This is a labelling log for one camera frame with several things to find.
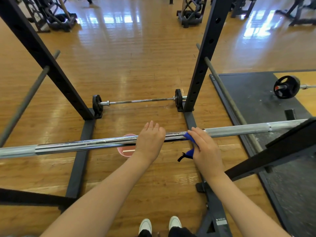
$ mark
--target weight bench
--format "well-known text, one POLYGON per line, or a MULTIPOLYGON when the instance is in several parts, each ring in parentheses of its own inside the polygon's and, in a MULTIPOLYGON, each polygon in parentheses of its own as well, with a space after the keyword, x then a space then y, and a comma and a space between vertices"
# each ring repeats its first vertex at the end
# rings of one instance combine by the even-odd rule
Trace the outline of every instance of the weight bench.
POLYGON ((316 0, 311 0, 311 4, 308 6, 303 5, 305 0, 294 0, 294 4, 291 6, 291 8, 287 10, 276 10, 276 13, 280 13, 284 15, 286 18, 292 20, 289 26, 294 25, 301 25, 301 24, 313 24, 316 25, 316 18, 301 18, 302 9, 303 8, 312 8, 313 5, 315 5, 316 0), (297 7, 296 15, 293 16, 291 13, 294 11, 294 9, 297 7))

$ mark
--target squat rack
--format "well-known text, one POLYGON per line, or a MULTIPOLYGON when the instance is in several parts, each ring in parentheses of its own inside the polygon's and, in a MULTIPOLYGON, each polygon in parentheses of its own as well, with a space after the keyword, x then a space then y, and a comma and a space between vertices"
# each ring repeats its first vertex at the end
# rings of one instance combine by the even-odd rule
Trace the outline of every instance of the squat rack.
MULTIPOLYGON (((230 9, 231 2, 232 0, 213 0, 189 92, 186 97, 186 101, 183 102, 183 113, 188 128, 193 126, 196 127, 192 111, 207 69, 210 68, 214 78, 217 75, 214 68, 211 66, 210 60, 230 9)), ((55 61, 54 57, 49 53, 42 40, 28 23, 27 19, 13 0, 0 1, 0 16, 38 62, 38 64, 43 68, 43 73, 40 77, 43 78, 43 75, 45 77, 45 73, 47 73, 47 75, 52 79, 52 81, 83 118, 84 125, 80 140, 85 141, 91 139, 95 120, 96 118, 101 118, 101 116, 95 116, 93 109, 88 108, 85 105, 64 72, 55 61)), ((212 81, 227 110, 227 113, 232 120, 232 123, 234 125, 245 124, 239 113, 236 112, 234 104, 231 102, 229 95, 227 95, 227 91, 225 91, 225 87, 219 87, 221 84, 220 80, 212 79, 212 81)), ((32 93, 35 93, 36 90, 36 88, 30 90, 30 95, 28 95, 29 98, 32 98, 32 93)), ((25 99, 23 106, 27 106, 27 101, 30 101, 29 98, 25 99)), ((287 222, 273 192, 269 189, 266 180, 260 177, 260 172, 270 170, 272 167, 301 156, 313 155, 316 151, 316 139, 314 133, 316 133, 316 118, 310 118, 267 144, 266 149, 260 152, 257 151, 258 147, 256 148, 251 145, 253 142, 248 140, 251 138, 245 135, 240 135, 239 137, 243 140, 245 149, 247 150, 249 156, 252 157, 226 171, 226 174, 234 181, 257 173, 269 199, 271 200, 271 204, 278 215, 280 223, 283 228, 292 235, 294 235, 294 232, 291 226, 287 222)), ((58 206, 61 211, 64 211, 80 197, 82 179, 85 172, 88 154, 89 150, 82 150, 76 153, 66 196, 62 197, 26 191, 0 189, 0 204, 58 206)), ((196 184, 196 188, 197 191, 204 192, 207 196, 207 213, 196 235, 198 237, 231 237, 232 234, 220 200, 213 193, 203 176, 201 176, 201 178, 202 182, 196 184)))

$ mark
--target blue towel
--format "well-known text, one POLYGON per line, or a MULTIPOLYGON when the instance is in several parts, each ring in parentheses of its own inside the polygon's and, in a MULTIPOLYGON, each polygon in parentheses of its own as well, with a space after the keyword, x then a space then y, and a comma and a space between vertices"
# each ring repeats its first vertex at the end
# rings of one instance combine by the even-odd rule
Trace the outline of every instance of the blue towel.
MULTIPOLYGON (((187 138, 189 141, 192 141, 194 144, 195 141, 194 139, 192 138, 192 136, 187 132, 183 135, 185 138, 187 138)), ((193 153, 194 153, 194 148, 187 151, 187 153, 182 153, 182 156, 178 159, 178 161, 180 162, 183 158, 189 158, 189 159, 193 159, 193 153)))

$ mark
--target white sneaker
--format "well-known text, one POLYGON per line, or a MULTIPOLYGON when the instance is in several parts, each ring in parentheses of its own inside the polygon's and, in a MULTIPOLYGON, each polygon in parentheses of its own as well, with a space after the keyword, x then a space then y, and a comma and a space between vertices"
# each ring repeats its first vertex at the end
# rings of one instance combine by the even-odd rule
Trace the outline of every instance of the white sneaker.
POLYGON ((180 227, 182 228, 181 222, 177 216, 172 216, 169 221, 169 231, 172 227, 180 227))
POLYGON ((151 222, 150 222, 149 219, 144 219, 144 220, 140 223, 140 227, 139 227, 139 232, 138 232, 138 234, 139 234, 143 229, 148 230, 150 233, 152 232, 151 222))

